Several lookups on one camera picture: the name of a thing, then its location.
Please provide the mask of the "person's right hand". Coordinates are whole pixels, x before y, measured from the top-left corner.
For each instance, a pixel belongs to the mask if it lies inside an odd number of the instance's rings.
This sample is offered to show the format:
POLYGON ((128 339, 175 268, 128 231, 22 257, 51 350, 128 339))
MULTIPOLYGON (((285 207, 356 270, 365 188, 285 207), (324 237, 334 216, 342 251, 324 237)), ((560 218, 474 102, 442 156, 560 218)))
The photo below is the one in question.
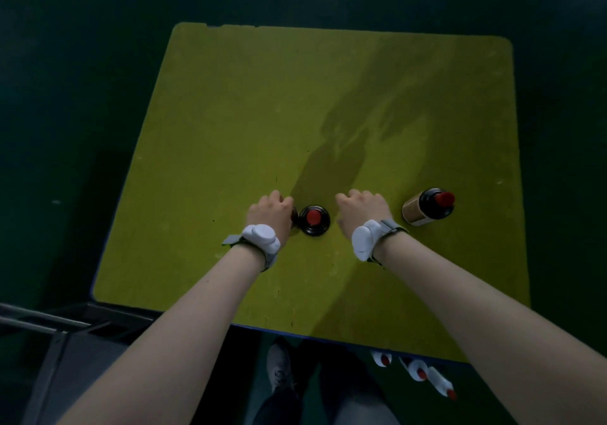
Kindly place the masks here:
POLYGON ((338 210, 338 224, 348 240, 352 239, 353 230, 368 220, 380 221, 393 218, 389 205, 381 194, 351 189, 347 195, 352 198, 352 214, 340 216, 338 210))

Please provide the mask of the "person's left hand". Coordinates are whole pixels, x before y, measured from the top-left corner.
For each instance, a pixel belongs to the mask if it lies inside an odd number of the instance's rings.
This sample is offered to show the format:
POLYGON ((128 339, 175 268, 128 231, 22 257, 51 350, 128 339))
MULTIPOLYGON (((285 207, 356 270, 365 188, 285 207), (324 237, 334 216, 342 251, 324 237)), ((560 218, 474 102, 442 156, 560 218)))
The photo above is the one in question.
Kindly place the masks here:
POLYGON ((251 205, 251 207, 248 209, 245 227, 251 224, 266 224, 272 227, 281 242, 281 248, 283 248, 290 237, 293 211, 277 213, 262 212, 257 206, 257 203, 251 205))

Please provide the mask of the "person's left forearm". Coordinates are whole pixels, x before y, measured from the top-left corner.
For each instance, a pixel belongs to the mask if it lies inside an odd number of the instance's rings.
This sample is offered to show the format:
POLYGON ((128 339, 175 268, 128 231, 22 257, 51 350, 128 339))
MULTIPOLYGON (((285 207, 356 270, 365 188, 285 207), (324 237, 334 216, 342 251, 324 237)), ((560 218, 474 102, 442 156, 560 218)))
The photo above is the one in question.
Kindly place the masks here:
POLYGON ((236 311, 265 265, 258 248, 233 246, 57 425, 189 425, 236 311))

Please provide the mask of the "person's right forearm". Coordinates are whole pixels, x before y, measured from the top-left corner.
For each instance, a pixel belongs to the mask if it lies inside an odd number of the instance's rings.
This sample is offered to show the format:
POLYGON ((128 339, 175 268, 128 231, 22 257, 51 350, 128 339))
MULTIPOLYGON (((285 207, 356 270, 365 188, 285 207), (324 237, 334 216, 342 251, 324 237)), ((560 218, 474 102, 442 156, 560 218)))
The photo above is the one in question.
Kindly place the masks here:
POLYGON ((519 425, 607 425, 607 358, 404 232, 374 255, 427 305, 519 425))

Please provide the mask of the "dark bottle with red cap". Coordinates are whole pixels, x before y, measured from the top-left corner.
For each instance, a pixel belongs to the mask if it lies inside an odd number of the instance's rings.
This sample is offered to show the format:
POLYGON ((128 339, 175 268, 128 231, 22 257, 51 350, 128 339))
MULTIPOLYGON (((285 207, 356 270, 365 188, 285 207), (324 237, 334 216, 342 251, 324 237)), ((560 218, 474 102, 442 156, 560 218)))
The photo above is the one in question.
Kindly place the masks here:
POLYGON ((310 205, 303 208, 298 215, 297 225, 306 235, 319 237, 330 228, 331 218, 329 212, 319 205, 310 205))

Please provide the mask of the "white left wrist tracker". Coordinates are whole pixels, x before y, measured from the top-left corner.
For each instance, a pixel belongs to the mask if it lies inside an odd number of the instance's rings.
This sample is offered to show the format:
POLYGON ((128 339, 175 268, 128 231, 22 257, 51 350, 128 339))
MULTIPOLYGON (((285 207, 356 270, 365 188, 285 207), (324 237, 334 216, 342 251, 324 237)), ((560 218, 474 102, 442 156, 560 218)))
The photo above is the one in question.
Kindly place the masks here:
POLYGON ((282 246, 274 229, 266 224, 248 225, 242 233, 229 235, 222 242, 222 246, 230 247, 240 244, 253 246, 263 253, 265 258, 263 271, 276 263, 277 254, 282 246))

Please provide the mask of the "white wrist tracker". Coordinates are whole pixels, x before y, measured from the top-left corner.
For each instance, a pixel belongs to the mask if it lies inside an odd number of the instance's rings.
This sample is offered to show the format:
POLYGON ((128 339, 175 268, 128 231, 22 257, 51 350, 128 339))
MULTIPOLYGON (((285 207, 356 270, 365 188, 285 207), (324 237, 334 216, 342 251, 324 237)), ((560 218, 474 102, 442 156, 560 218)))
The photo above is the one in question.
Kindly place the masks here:
POLYGON ((353 230, 352 246, 354 255, 362 262, 376 263, 381 266, 381 262, 374 255, 375 247, 381 239, 392 236, 397 232, 408 234, 408 230, 393 219, 368 220, 353 230))
POLYGON ((230 247, 240 244, 253 246, 263 253, 265 258, 263 271, 276 263, 277 254, 282 246, 274 229, 266 224, 248 225, 242 233, 229 235, 222 242, 222 246, 230 247))

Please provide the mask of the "white right wrist tracker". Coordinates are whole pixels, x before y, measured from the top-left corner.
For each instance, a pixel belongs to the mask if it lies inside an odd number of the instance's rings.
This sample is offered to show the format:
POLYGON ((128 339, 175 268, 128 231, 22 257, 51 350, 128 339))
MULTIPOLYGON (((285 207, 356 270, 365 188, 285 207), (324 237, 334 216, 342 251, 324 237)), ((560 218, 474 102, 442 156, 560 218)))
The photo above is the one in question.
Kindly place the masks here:
POLYGON ((374 255, 375 247, 381 239, 392 236, 397 232, 408 234, 408 230, 393 219, 368 220, 353 230, 352 246, 354 255, 362 262, 376 263, 381 266, 381 262, 374 255))

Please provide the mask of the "yellow-green table mat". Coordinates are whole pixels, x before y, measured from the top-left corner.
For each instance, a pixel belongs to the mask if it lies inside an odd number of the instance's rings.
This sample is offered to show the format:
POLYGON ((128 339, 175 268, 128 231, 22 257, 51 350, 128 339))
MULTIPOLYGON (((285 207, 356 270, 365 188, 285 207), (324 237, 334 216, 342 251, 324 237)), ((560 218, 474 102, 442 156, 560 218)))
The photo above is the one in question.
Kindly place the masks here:
POLYGON ((92 297, 165 311, 277 189, 328 231, 293 229, 236 325, 466 362, 394 274, 361 262, 335 195, 380 193, 414 238, 530 306, 507 38, 182 22, 172 31, 92 297), (452 214, 406 223, 429 188, 452 214))

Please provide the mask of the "tan label bottle, red cap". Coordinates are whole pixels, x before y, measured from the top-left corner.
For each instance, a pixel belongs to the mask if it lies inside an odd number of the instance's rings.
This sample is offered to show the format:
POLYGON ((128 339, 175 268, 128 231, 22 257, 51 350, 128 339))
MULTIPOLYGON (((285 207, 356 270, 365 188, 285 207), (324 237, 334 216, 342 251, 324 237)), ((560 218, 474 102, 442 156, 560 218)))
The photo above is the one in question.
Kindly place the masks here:
POLYGON ((455 195, 441 188, 429 188, 406 201, 401 208, 403 220, 421 226, 449 217, 455 208, 455 195))

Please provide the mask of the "grey shoe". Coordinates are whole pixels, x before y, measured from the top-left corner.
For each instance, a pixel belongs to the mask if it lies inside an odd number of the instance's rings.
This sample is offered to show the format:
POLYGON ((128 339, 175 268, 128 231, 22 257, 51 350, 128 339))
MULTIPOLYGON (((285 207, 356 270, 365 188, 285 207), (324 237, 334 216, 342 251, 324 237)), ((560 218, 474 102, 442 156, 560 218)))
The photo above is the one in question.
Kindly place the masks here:
POLYGON ((268 349, 266 368, 272 393, 296 391, 290 348, 286 339, 277 337, 268 349))

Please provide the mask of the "person's dark trousers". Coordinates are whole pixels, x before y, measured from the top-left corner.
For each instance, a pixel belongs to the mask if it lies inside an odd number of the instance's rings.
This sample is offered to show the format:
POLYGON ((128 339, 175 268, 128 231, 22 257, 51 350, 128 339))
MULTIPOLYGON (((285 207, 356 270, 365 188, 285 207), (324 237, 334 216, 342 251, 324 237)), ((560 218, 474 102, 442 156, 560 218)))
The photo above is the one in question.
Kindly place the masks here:
POLYGON ((340 345, 304 341, 297 353, 291 346, 291 366, 296 391, 270 394, 256 413, 252 425, 302 425, 303 396, 310 373, 320 364, 319 391, 328 425, 401 425, 383 391, 366 365, 340 345))

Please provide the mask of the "grey metal frame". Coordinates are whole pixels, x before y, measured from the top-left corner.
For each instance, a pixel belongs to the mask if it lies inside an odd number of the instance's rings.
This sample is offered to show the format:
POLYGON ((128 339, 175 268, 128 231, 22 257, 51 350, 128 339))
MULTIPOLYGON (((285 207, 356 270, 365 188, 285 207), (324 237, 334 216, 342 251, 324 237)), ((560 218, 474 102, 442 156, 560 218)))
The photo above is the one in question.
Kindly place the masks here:
POLYGON ((56 425, 158 316, 97 302, 47 312, 0 302, 0 335, 24 330, 50 337, 20 425, 56 425))

